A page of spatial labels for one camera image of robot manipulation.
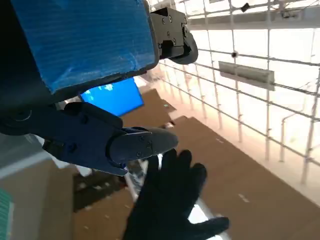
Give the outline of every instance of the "metal frame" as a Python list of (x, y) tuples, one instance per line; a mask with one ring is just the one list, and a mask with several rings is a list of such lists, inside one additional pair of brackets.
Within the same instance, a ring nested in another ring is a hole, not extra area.
[[(207, 31), (209, 49), (201, 49), (200, 48), (199, 51), (231, 55), (231, 52), (217, 51), (217, 50), (213, 50), (212, 49), (211, 42), (210, 42), (211, 39), (210, 39), (210, 36), (209, 36), (209, 29), (210, 28), (209, 28), (209, 19), (208, 19), (209, 17), (208, 17), (208, 15), (212, 14), (212, 13), (229, 12), (230, 22), (229, 22), (229, 28), (228, 29), (231, 30), (231, 32), (232, 32), (233, 51), (235, 51), (234, 30), (237, 29), (237, 27), (236, 27), (237, 25), (234, 22), (233, 11), (238, 10), (238, 8), (234, 8), (232, 6), (232, 4), (231, 4), (231, 0), (228, 0), (229, 1), (229, 9), (219, 10), (219, 11), (215, 11), (215, 12), (208, 12), (206, 10), (205, 1), (204, 0), (202, 0), (202, 1), (203, 1), (203, 8), (204, 8), (203, 9), (203, 13), (194, 14), (192, 16), (204, 15), (204, 26), (203, 26), (203, 29), (205, 29)], [(185, 0), (180, 1), (180, 3), (184, 4), (185, 12), (187, 13)], [(275, 58), (275, 57), (271, 57), (270, 56), (270, 31), (271, 31), (271, 29), (273, 29), (273, 24), (271, 24), (271, 12), (272, 12), (271, 6), (273, 4), (274, 4), (273, 1), (268, 0), (267, 3), (259, 4), (259, 5), (255, 5), (255, 6), (251, 7), (251, 8), (257, 8), (257, 7), (267, 6), (267, 12), (265, 12), (265, 14), (267, 16), (267, 18), (266, 18), (267, 38), (268, 38), (267, 39), (267, 56), (248, 55), (248, 54), (242, 54), (242, 53), (239, 53), (238, 56), (267, 60), (267, 69), (268, 70), (270, 69), (270, 61), (277, 61), (277, 62), (293, 63), (293, 64), (300, 64), (300, 65), (318, 67), (319, 68), (319, 74), (318, 74), (318, 78), (317, 78), (317, 81), (316, 81), (316, 90), (314, 92), (310, 92), (310, 91), (308, 91), (308, 89), (302, 91), (302, 93), (304, 93), (304, 94), (309, 94), (309, 95), (313, 95), (314, 96), (313, 107), (312, 107), (311, 114), (305, 113), (303, 111), (303, 109), (302, 110), (295, 110), (295, 109), (292, 109), (290, 107), (287, 107), (287, 106), (284, 106), (284, 105), (281, 105), (281, 104), (278, 104), (276, 102), (271, 101), (271, 99), (270, 99), (270, 90), (268, 90), (268, 87), (266, 89), (265, 98), (261, 98), (261, 97), (258, 97), (258, 96), (255, 96), (255, 95), (252, 95), (252, 94), (249, 94), (247, 92), (239, 90), (237, 81), (235, 81), (234, 88), (230, 87), (230, 86), (227, 86), (227, 85), (224, 85), (224, 84), (222, 84), (220, 82), (217, 82), (216, 81), (216, 76), (215, 76), (215, 70), (216, 71), (220, 71), (220, 72), (221, 72), (221, 70), (214, 67), (211, 54), (210, 54), (211, 66), (203, 65), (203, 64), (200, 64), (200, 63), (197, 63), (197, 62), (194, 63), (194, 65), (196, 67), (196, 74), (193, 74), (191, 72), (186, 71), (184, 66), (183, 66), (183, 69), (181, 70), (181, 69), (178, 69), (178, 68), (176, 68), (174, 66), (170, 66), (170, 65), (167, 65), (165, 63), (160, 63), (160, 64), (165, 65), (166, 68), (169, 67), (169, 68), (174, 69), (174, 71), (183, 72), (184, 76), (191, 75), (191, 76), (196, 77), (197, 81), (198, 81), (198, 87), (200, 89), (200, 94), (201, 94), (200, 98), (196, 97), (196, 96), (194, 96), (194, 95), (192, 95), (190, 93), (190, 86), (187, 83), (186, 83), (187, 84), (187, 91), (184, 91), (183, 89), (180, 88), (179, 85), (175, 86), (171, 82), (168, 82), (168, 81), (166, 81), (164, 79), (163, 79), (163, 82), (166, 83), (166, 84), (169, 84), (170, 87), (171, 87), (171, 90), (172, 90), (172, 88), (176, 88), (179, 91), (182, 91), (183, 93), (189, 95), (190, 102), (192, 102), (191, 98), (194, 98), (194, 99), (200, 101), (202, 103), (202, 106), (203, 106), (202, 107), (203, 111), (205, 111), (205, 107), (204, 107), (205, 105), (217, 110), (218, 116), (219, 116), (219, 126), (220, 126), (220, 128), (222, 128), (222, 126), (223, 126), (223, 122), (222, 122), (222, 118), (221, 118), (222, 114), (225, 115), (225, 116), (228, 116), (229, 118), (231, 118), (233, 120), (235, 120), (238, 123), (238, 140), (239, 140), (239, 142), (242, 142), (242, 136), (243, 136), (242, 126), (245, 126), (245, 127), (249, 128), (249, 129), (253, 130), (254, 132), (264, 136), (265, 137), (265, 160), (266, 161), (268, 161), (270, 159), (270, 141), (272, 141), (274, 143), (277, 143), (278, 145), (281, 146), (281, 148), (280, 148), (280, 162), (284, 162), (285, 149), (290, 150), (291, 152), (293, 152), (294, 154), (296, 154), (296, 155), (298, 155), (300, 157), (303, 157), (304, 158), (304, 165), (303, 165), (303, 170), (302, 170), (301, 183), (304, 184), (307, 181), (307, 176), (308, 176), (308, 172), (309, 172), (309, 164), (313, 163), (316, 166), (320, 167), (320, 162), (316, 161), (315, 159), (313, 159), (311, 157), (311, 152), (313, 150), (313, 148), (312, 148), (313, 143), (312, 142), (313, 142), (313, 135), (314, 135), (314, 125), (315, 125), (316, 122), (320, 122), (320, 118), (316, 117), (317, 107), (318, 107), (318, 98), (320, 97), (320, 92), (319, 92), (320, 91), (320, 63), (313, 63), (313, 62), (311, 62), (311, 59), (310, 59), (309, 62), (306, 62), (306, 61), (299, 61), (299, 60), (293, 60), (293, 59), (280, 59), (280, 58)], [(212, 70), (212, 74), (213, 74), (213, 79), (207, 79), (205, 77), (200, 76), (199, 73), (198, 73), (198, 66), (211, 69)], [(201, 86), (200, 86), (200, 79), (208, 81), (208, 82), (214, 84), (217, 106), (213, 106), (210, 103), (205, 101), (204, 96), (202, 94)], [(219, 91), (217, 89), (217, 86), (221, 86), (221, 87), (224, 87), (224, 88), (227, 88), (229, 90), (232, 90), (232, 91), (236, 92), (237, 117), (233, 117), (233, 116), (229, 115), (228, 113), (224, 112), (223, 110), (221, 110), (220, 102), (219, 102)], [(294, 88), (294, 87), (285, 86), (285, 85), (283, 85), (283, 86), (279, 85), (278, 87), (287, 88), (287, 89), (289, 89), (291, 91), (301, 92), (300, 88)], [(242, 114), (241, 114), (241, 109), (240, 109), (240, 99), (239, 99), (240, 94), (249, 96), (249, 97), (254, 98), (256, 100), (262, 101), (262, 102), (264, 102), (266, 104), (266, 117), (267, 117), (267, 119), (266, 119), (265, 132), (261, 132), (261, 131), (255, 129), (254, 127), (252, 127), (252, 126), (250, 126), (250, 125), (248, 125), (248, 124), (246, 124), (246, 123), (244, 123), (242, 121)], [(271, 131), (271, 128), (270, 128), (270, 106), (276, 106), (276, 107), (279, 107), (281, 109), (284, 109), (284, 110), (292, 112), (292, 114), (290, 114), (287, 117), (283, 118), (282, 121), (281, 121), (282, 128), (281, 128), (281, 140), (280, 141), (274, 139), (270, 135), (270, 131)], [(294, 115), (300, 115), (300, 116), (303, 116), (303, 117), (306, 117), (306, 118), (310, 119), (310, 127), (309, 127), (309, 130), (308, 130), (308, 137), (307, 137), (306, 149), (305, 149), (305, 153), (304, 154), (299, 152), (299, 151), (297, 151), (297, 150), (295, 150), (295, 149), (293, 149), (293, 148), (291, 148), (291, 147), (289, 147), (289, 146), (287, 146), (285, 144), (285, 141), (284, 141), (285, 140), (285, 121), (286, 121), (286, 119), (288, 119), (288, 118), (290, 118), (290, 117), (292, 117)]]

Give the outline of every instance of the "gloved hand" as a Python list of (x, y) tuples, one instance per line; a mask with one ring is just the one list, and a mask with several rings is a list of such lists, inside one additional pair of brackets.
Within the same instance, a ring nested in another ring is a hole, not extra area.
[(192, 224), (188, 217), (207, 177), (206, 168), (184, 150), (151, 157), (144, 185), (127, 220), (123, 240), (206, 240), (229, 227), (227, 217)]

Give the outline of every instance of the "screw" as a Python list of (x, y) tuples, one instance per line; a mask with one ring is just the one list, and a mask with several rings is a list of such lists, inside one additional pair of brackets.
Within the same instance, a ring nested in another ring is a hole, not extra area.
[(74, 153), (76, 149), (77, 149), (77, 144), (75, 143), (68, 146), (69, 153)]
[(150, 149), (150, 148), (151, 148), (151, 145), (152, 145), (151, 141), (148, 141), (148, 143), (146, 144), (146, 148), (147, 148), (147, 149)]
[(17, 115), (14, 116), (14, 120), (17, 122), (22, 122), (28, 120), (31, 117), (32, 111), (21, 111)]
[(80, 120), (80, 122), (81, 122), (82, 124), (87, 124), (88, 121), (89, 121), (89, 118), (88, 118), (87, 115), (84, 115), (84, 116), (81, 118), (81, 120)]

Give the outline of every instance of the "floor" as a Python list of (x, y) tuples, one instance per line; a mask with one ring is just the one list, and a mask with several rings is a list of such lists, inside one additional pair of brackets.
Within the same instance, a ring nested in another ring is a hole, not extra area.
[(222, 116), (223, 129), (219, 129), (218, 114), (214, 109), (203, 105), (194, 98), (190, 99), (188, 95), (183, 92), (179, 92), (176, 88), (171, 87), (163, 81), (155, 82), (152, 87), (157, 89), (161, 98), (177, 109), (170, 113), (172, 119), (183, 115), (187, 117), (196, 117), (203, 124), (207, 125), (229, 142), (233, 143), (259, 164), (320, 206), (320, 167), (310, 164), (307, 182), (306, 184), (301, 184), (303, 168), (302, 157), (286, 150), (285, 162), (279, 162), (280, 147), (277, 144), (271, 143), (270, 160), (266, 161), (265, 138), (261, 135), (243, 127), (243, 142), (239, 143), (238, 125), (234, 120)]

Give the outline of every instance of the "brown cardboard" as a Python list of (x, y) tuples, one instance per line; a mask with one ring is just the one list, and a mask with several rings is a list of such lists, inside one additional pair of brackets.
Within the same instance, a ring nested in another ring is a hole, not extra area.
[(126, 189), (73, 215), (74, 240), (121, 240), (133, 199)]
[(156, 89), (142, 93), (144, 105), (123, 115), (125, 127), (160, 127), (171, 121)]
[(193, 163), (206, 166), (201, 197), (213, 214), (230, 218), (232, 239), (320, 239), (320, 208), (299, 192), (195, 118), (172, 131), (178, 150), (189, 149)]

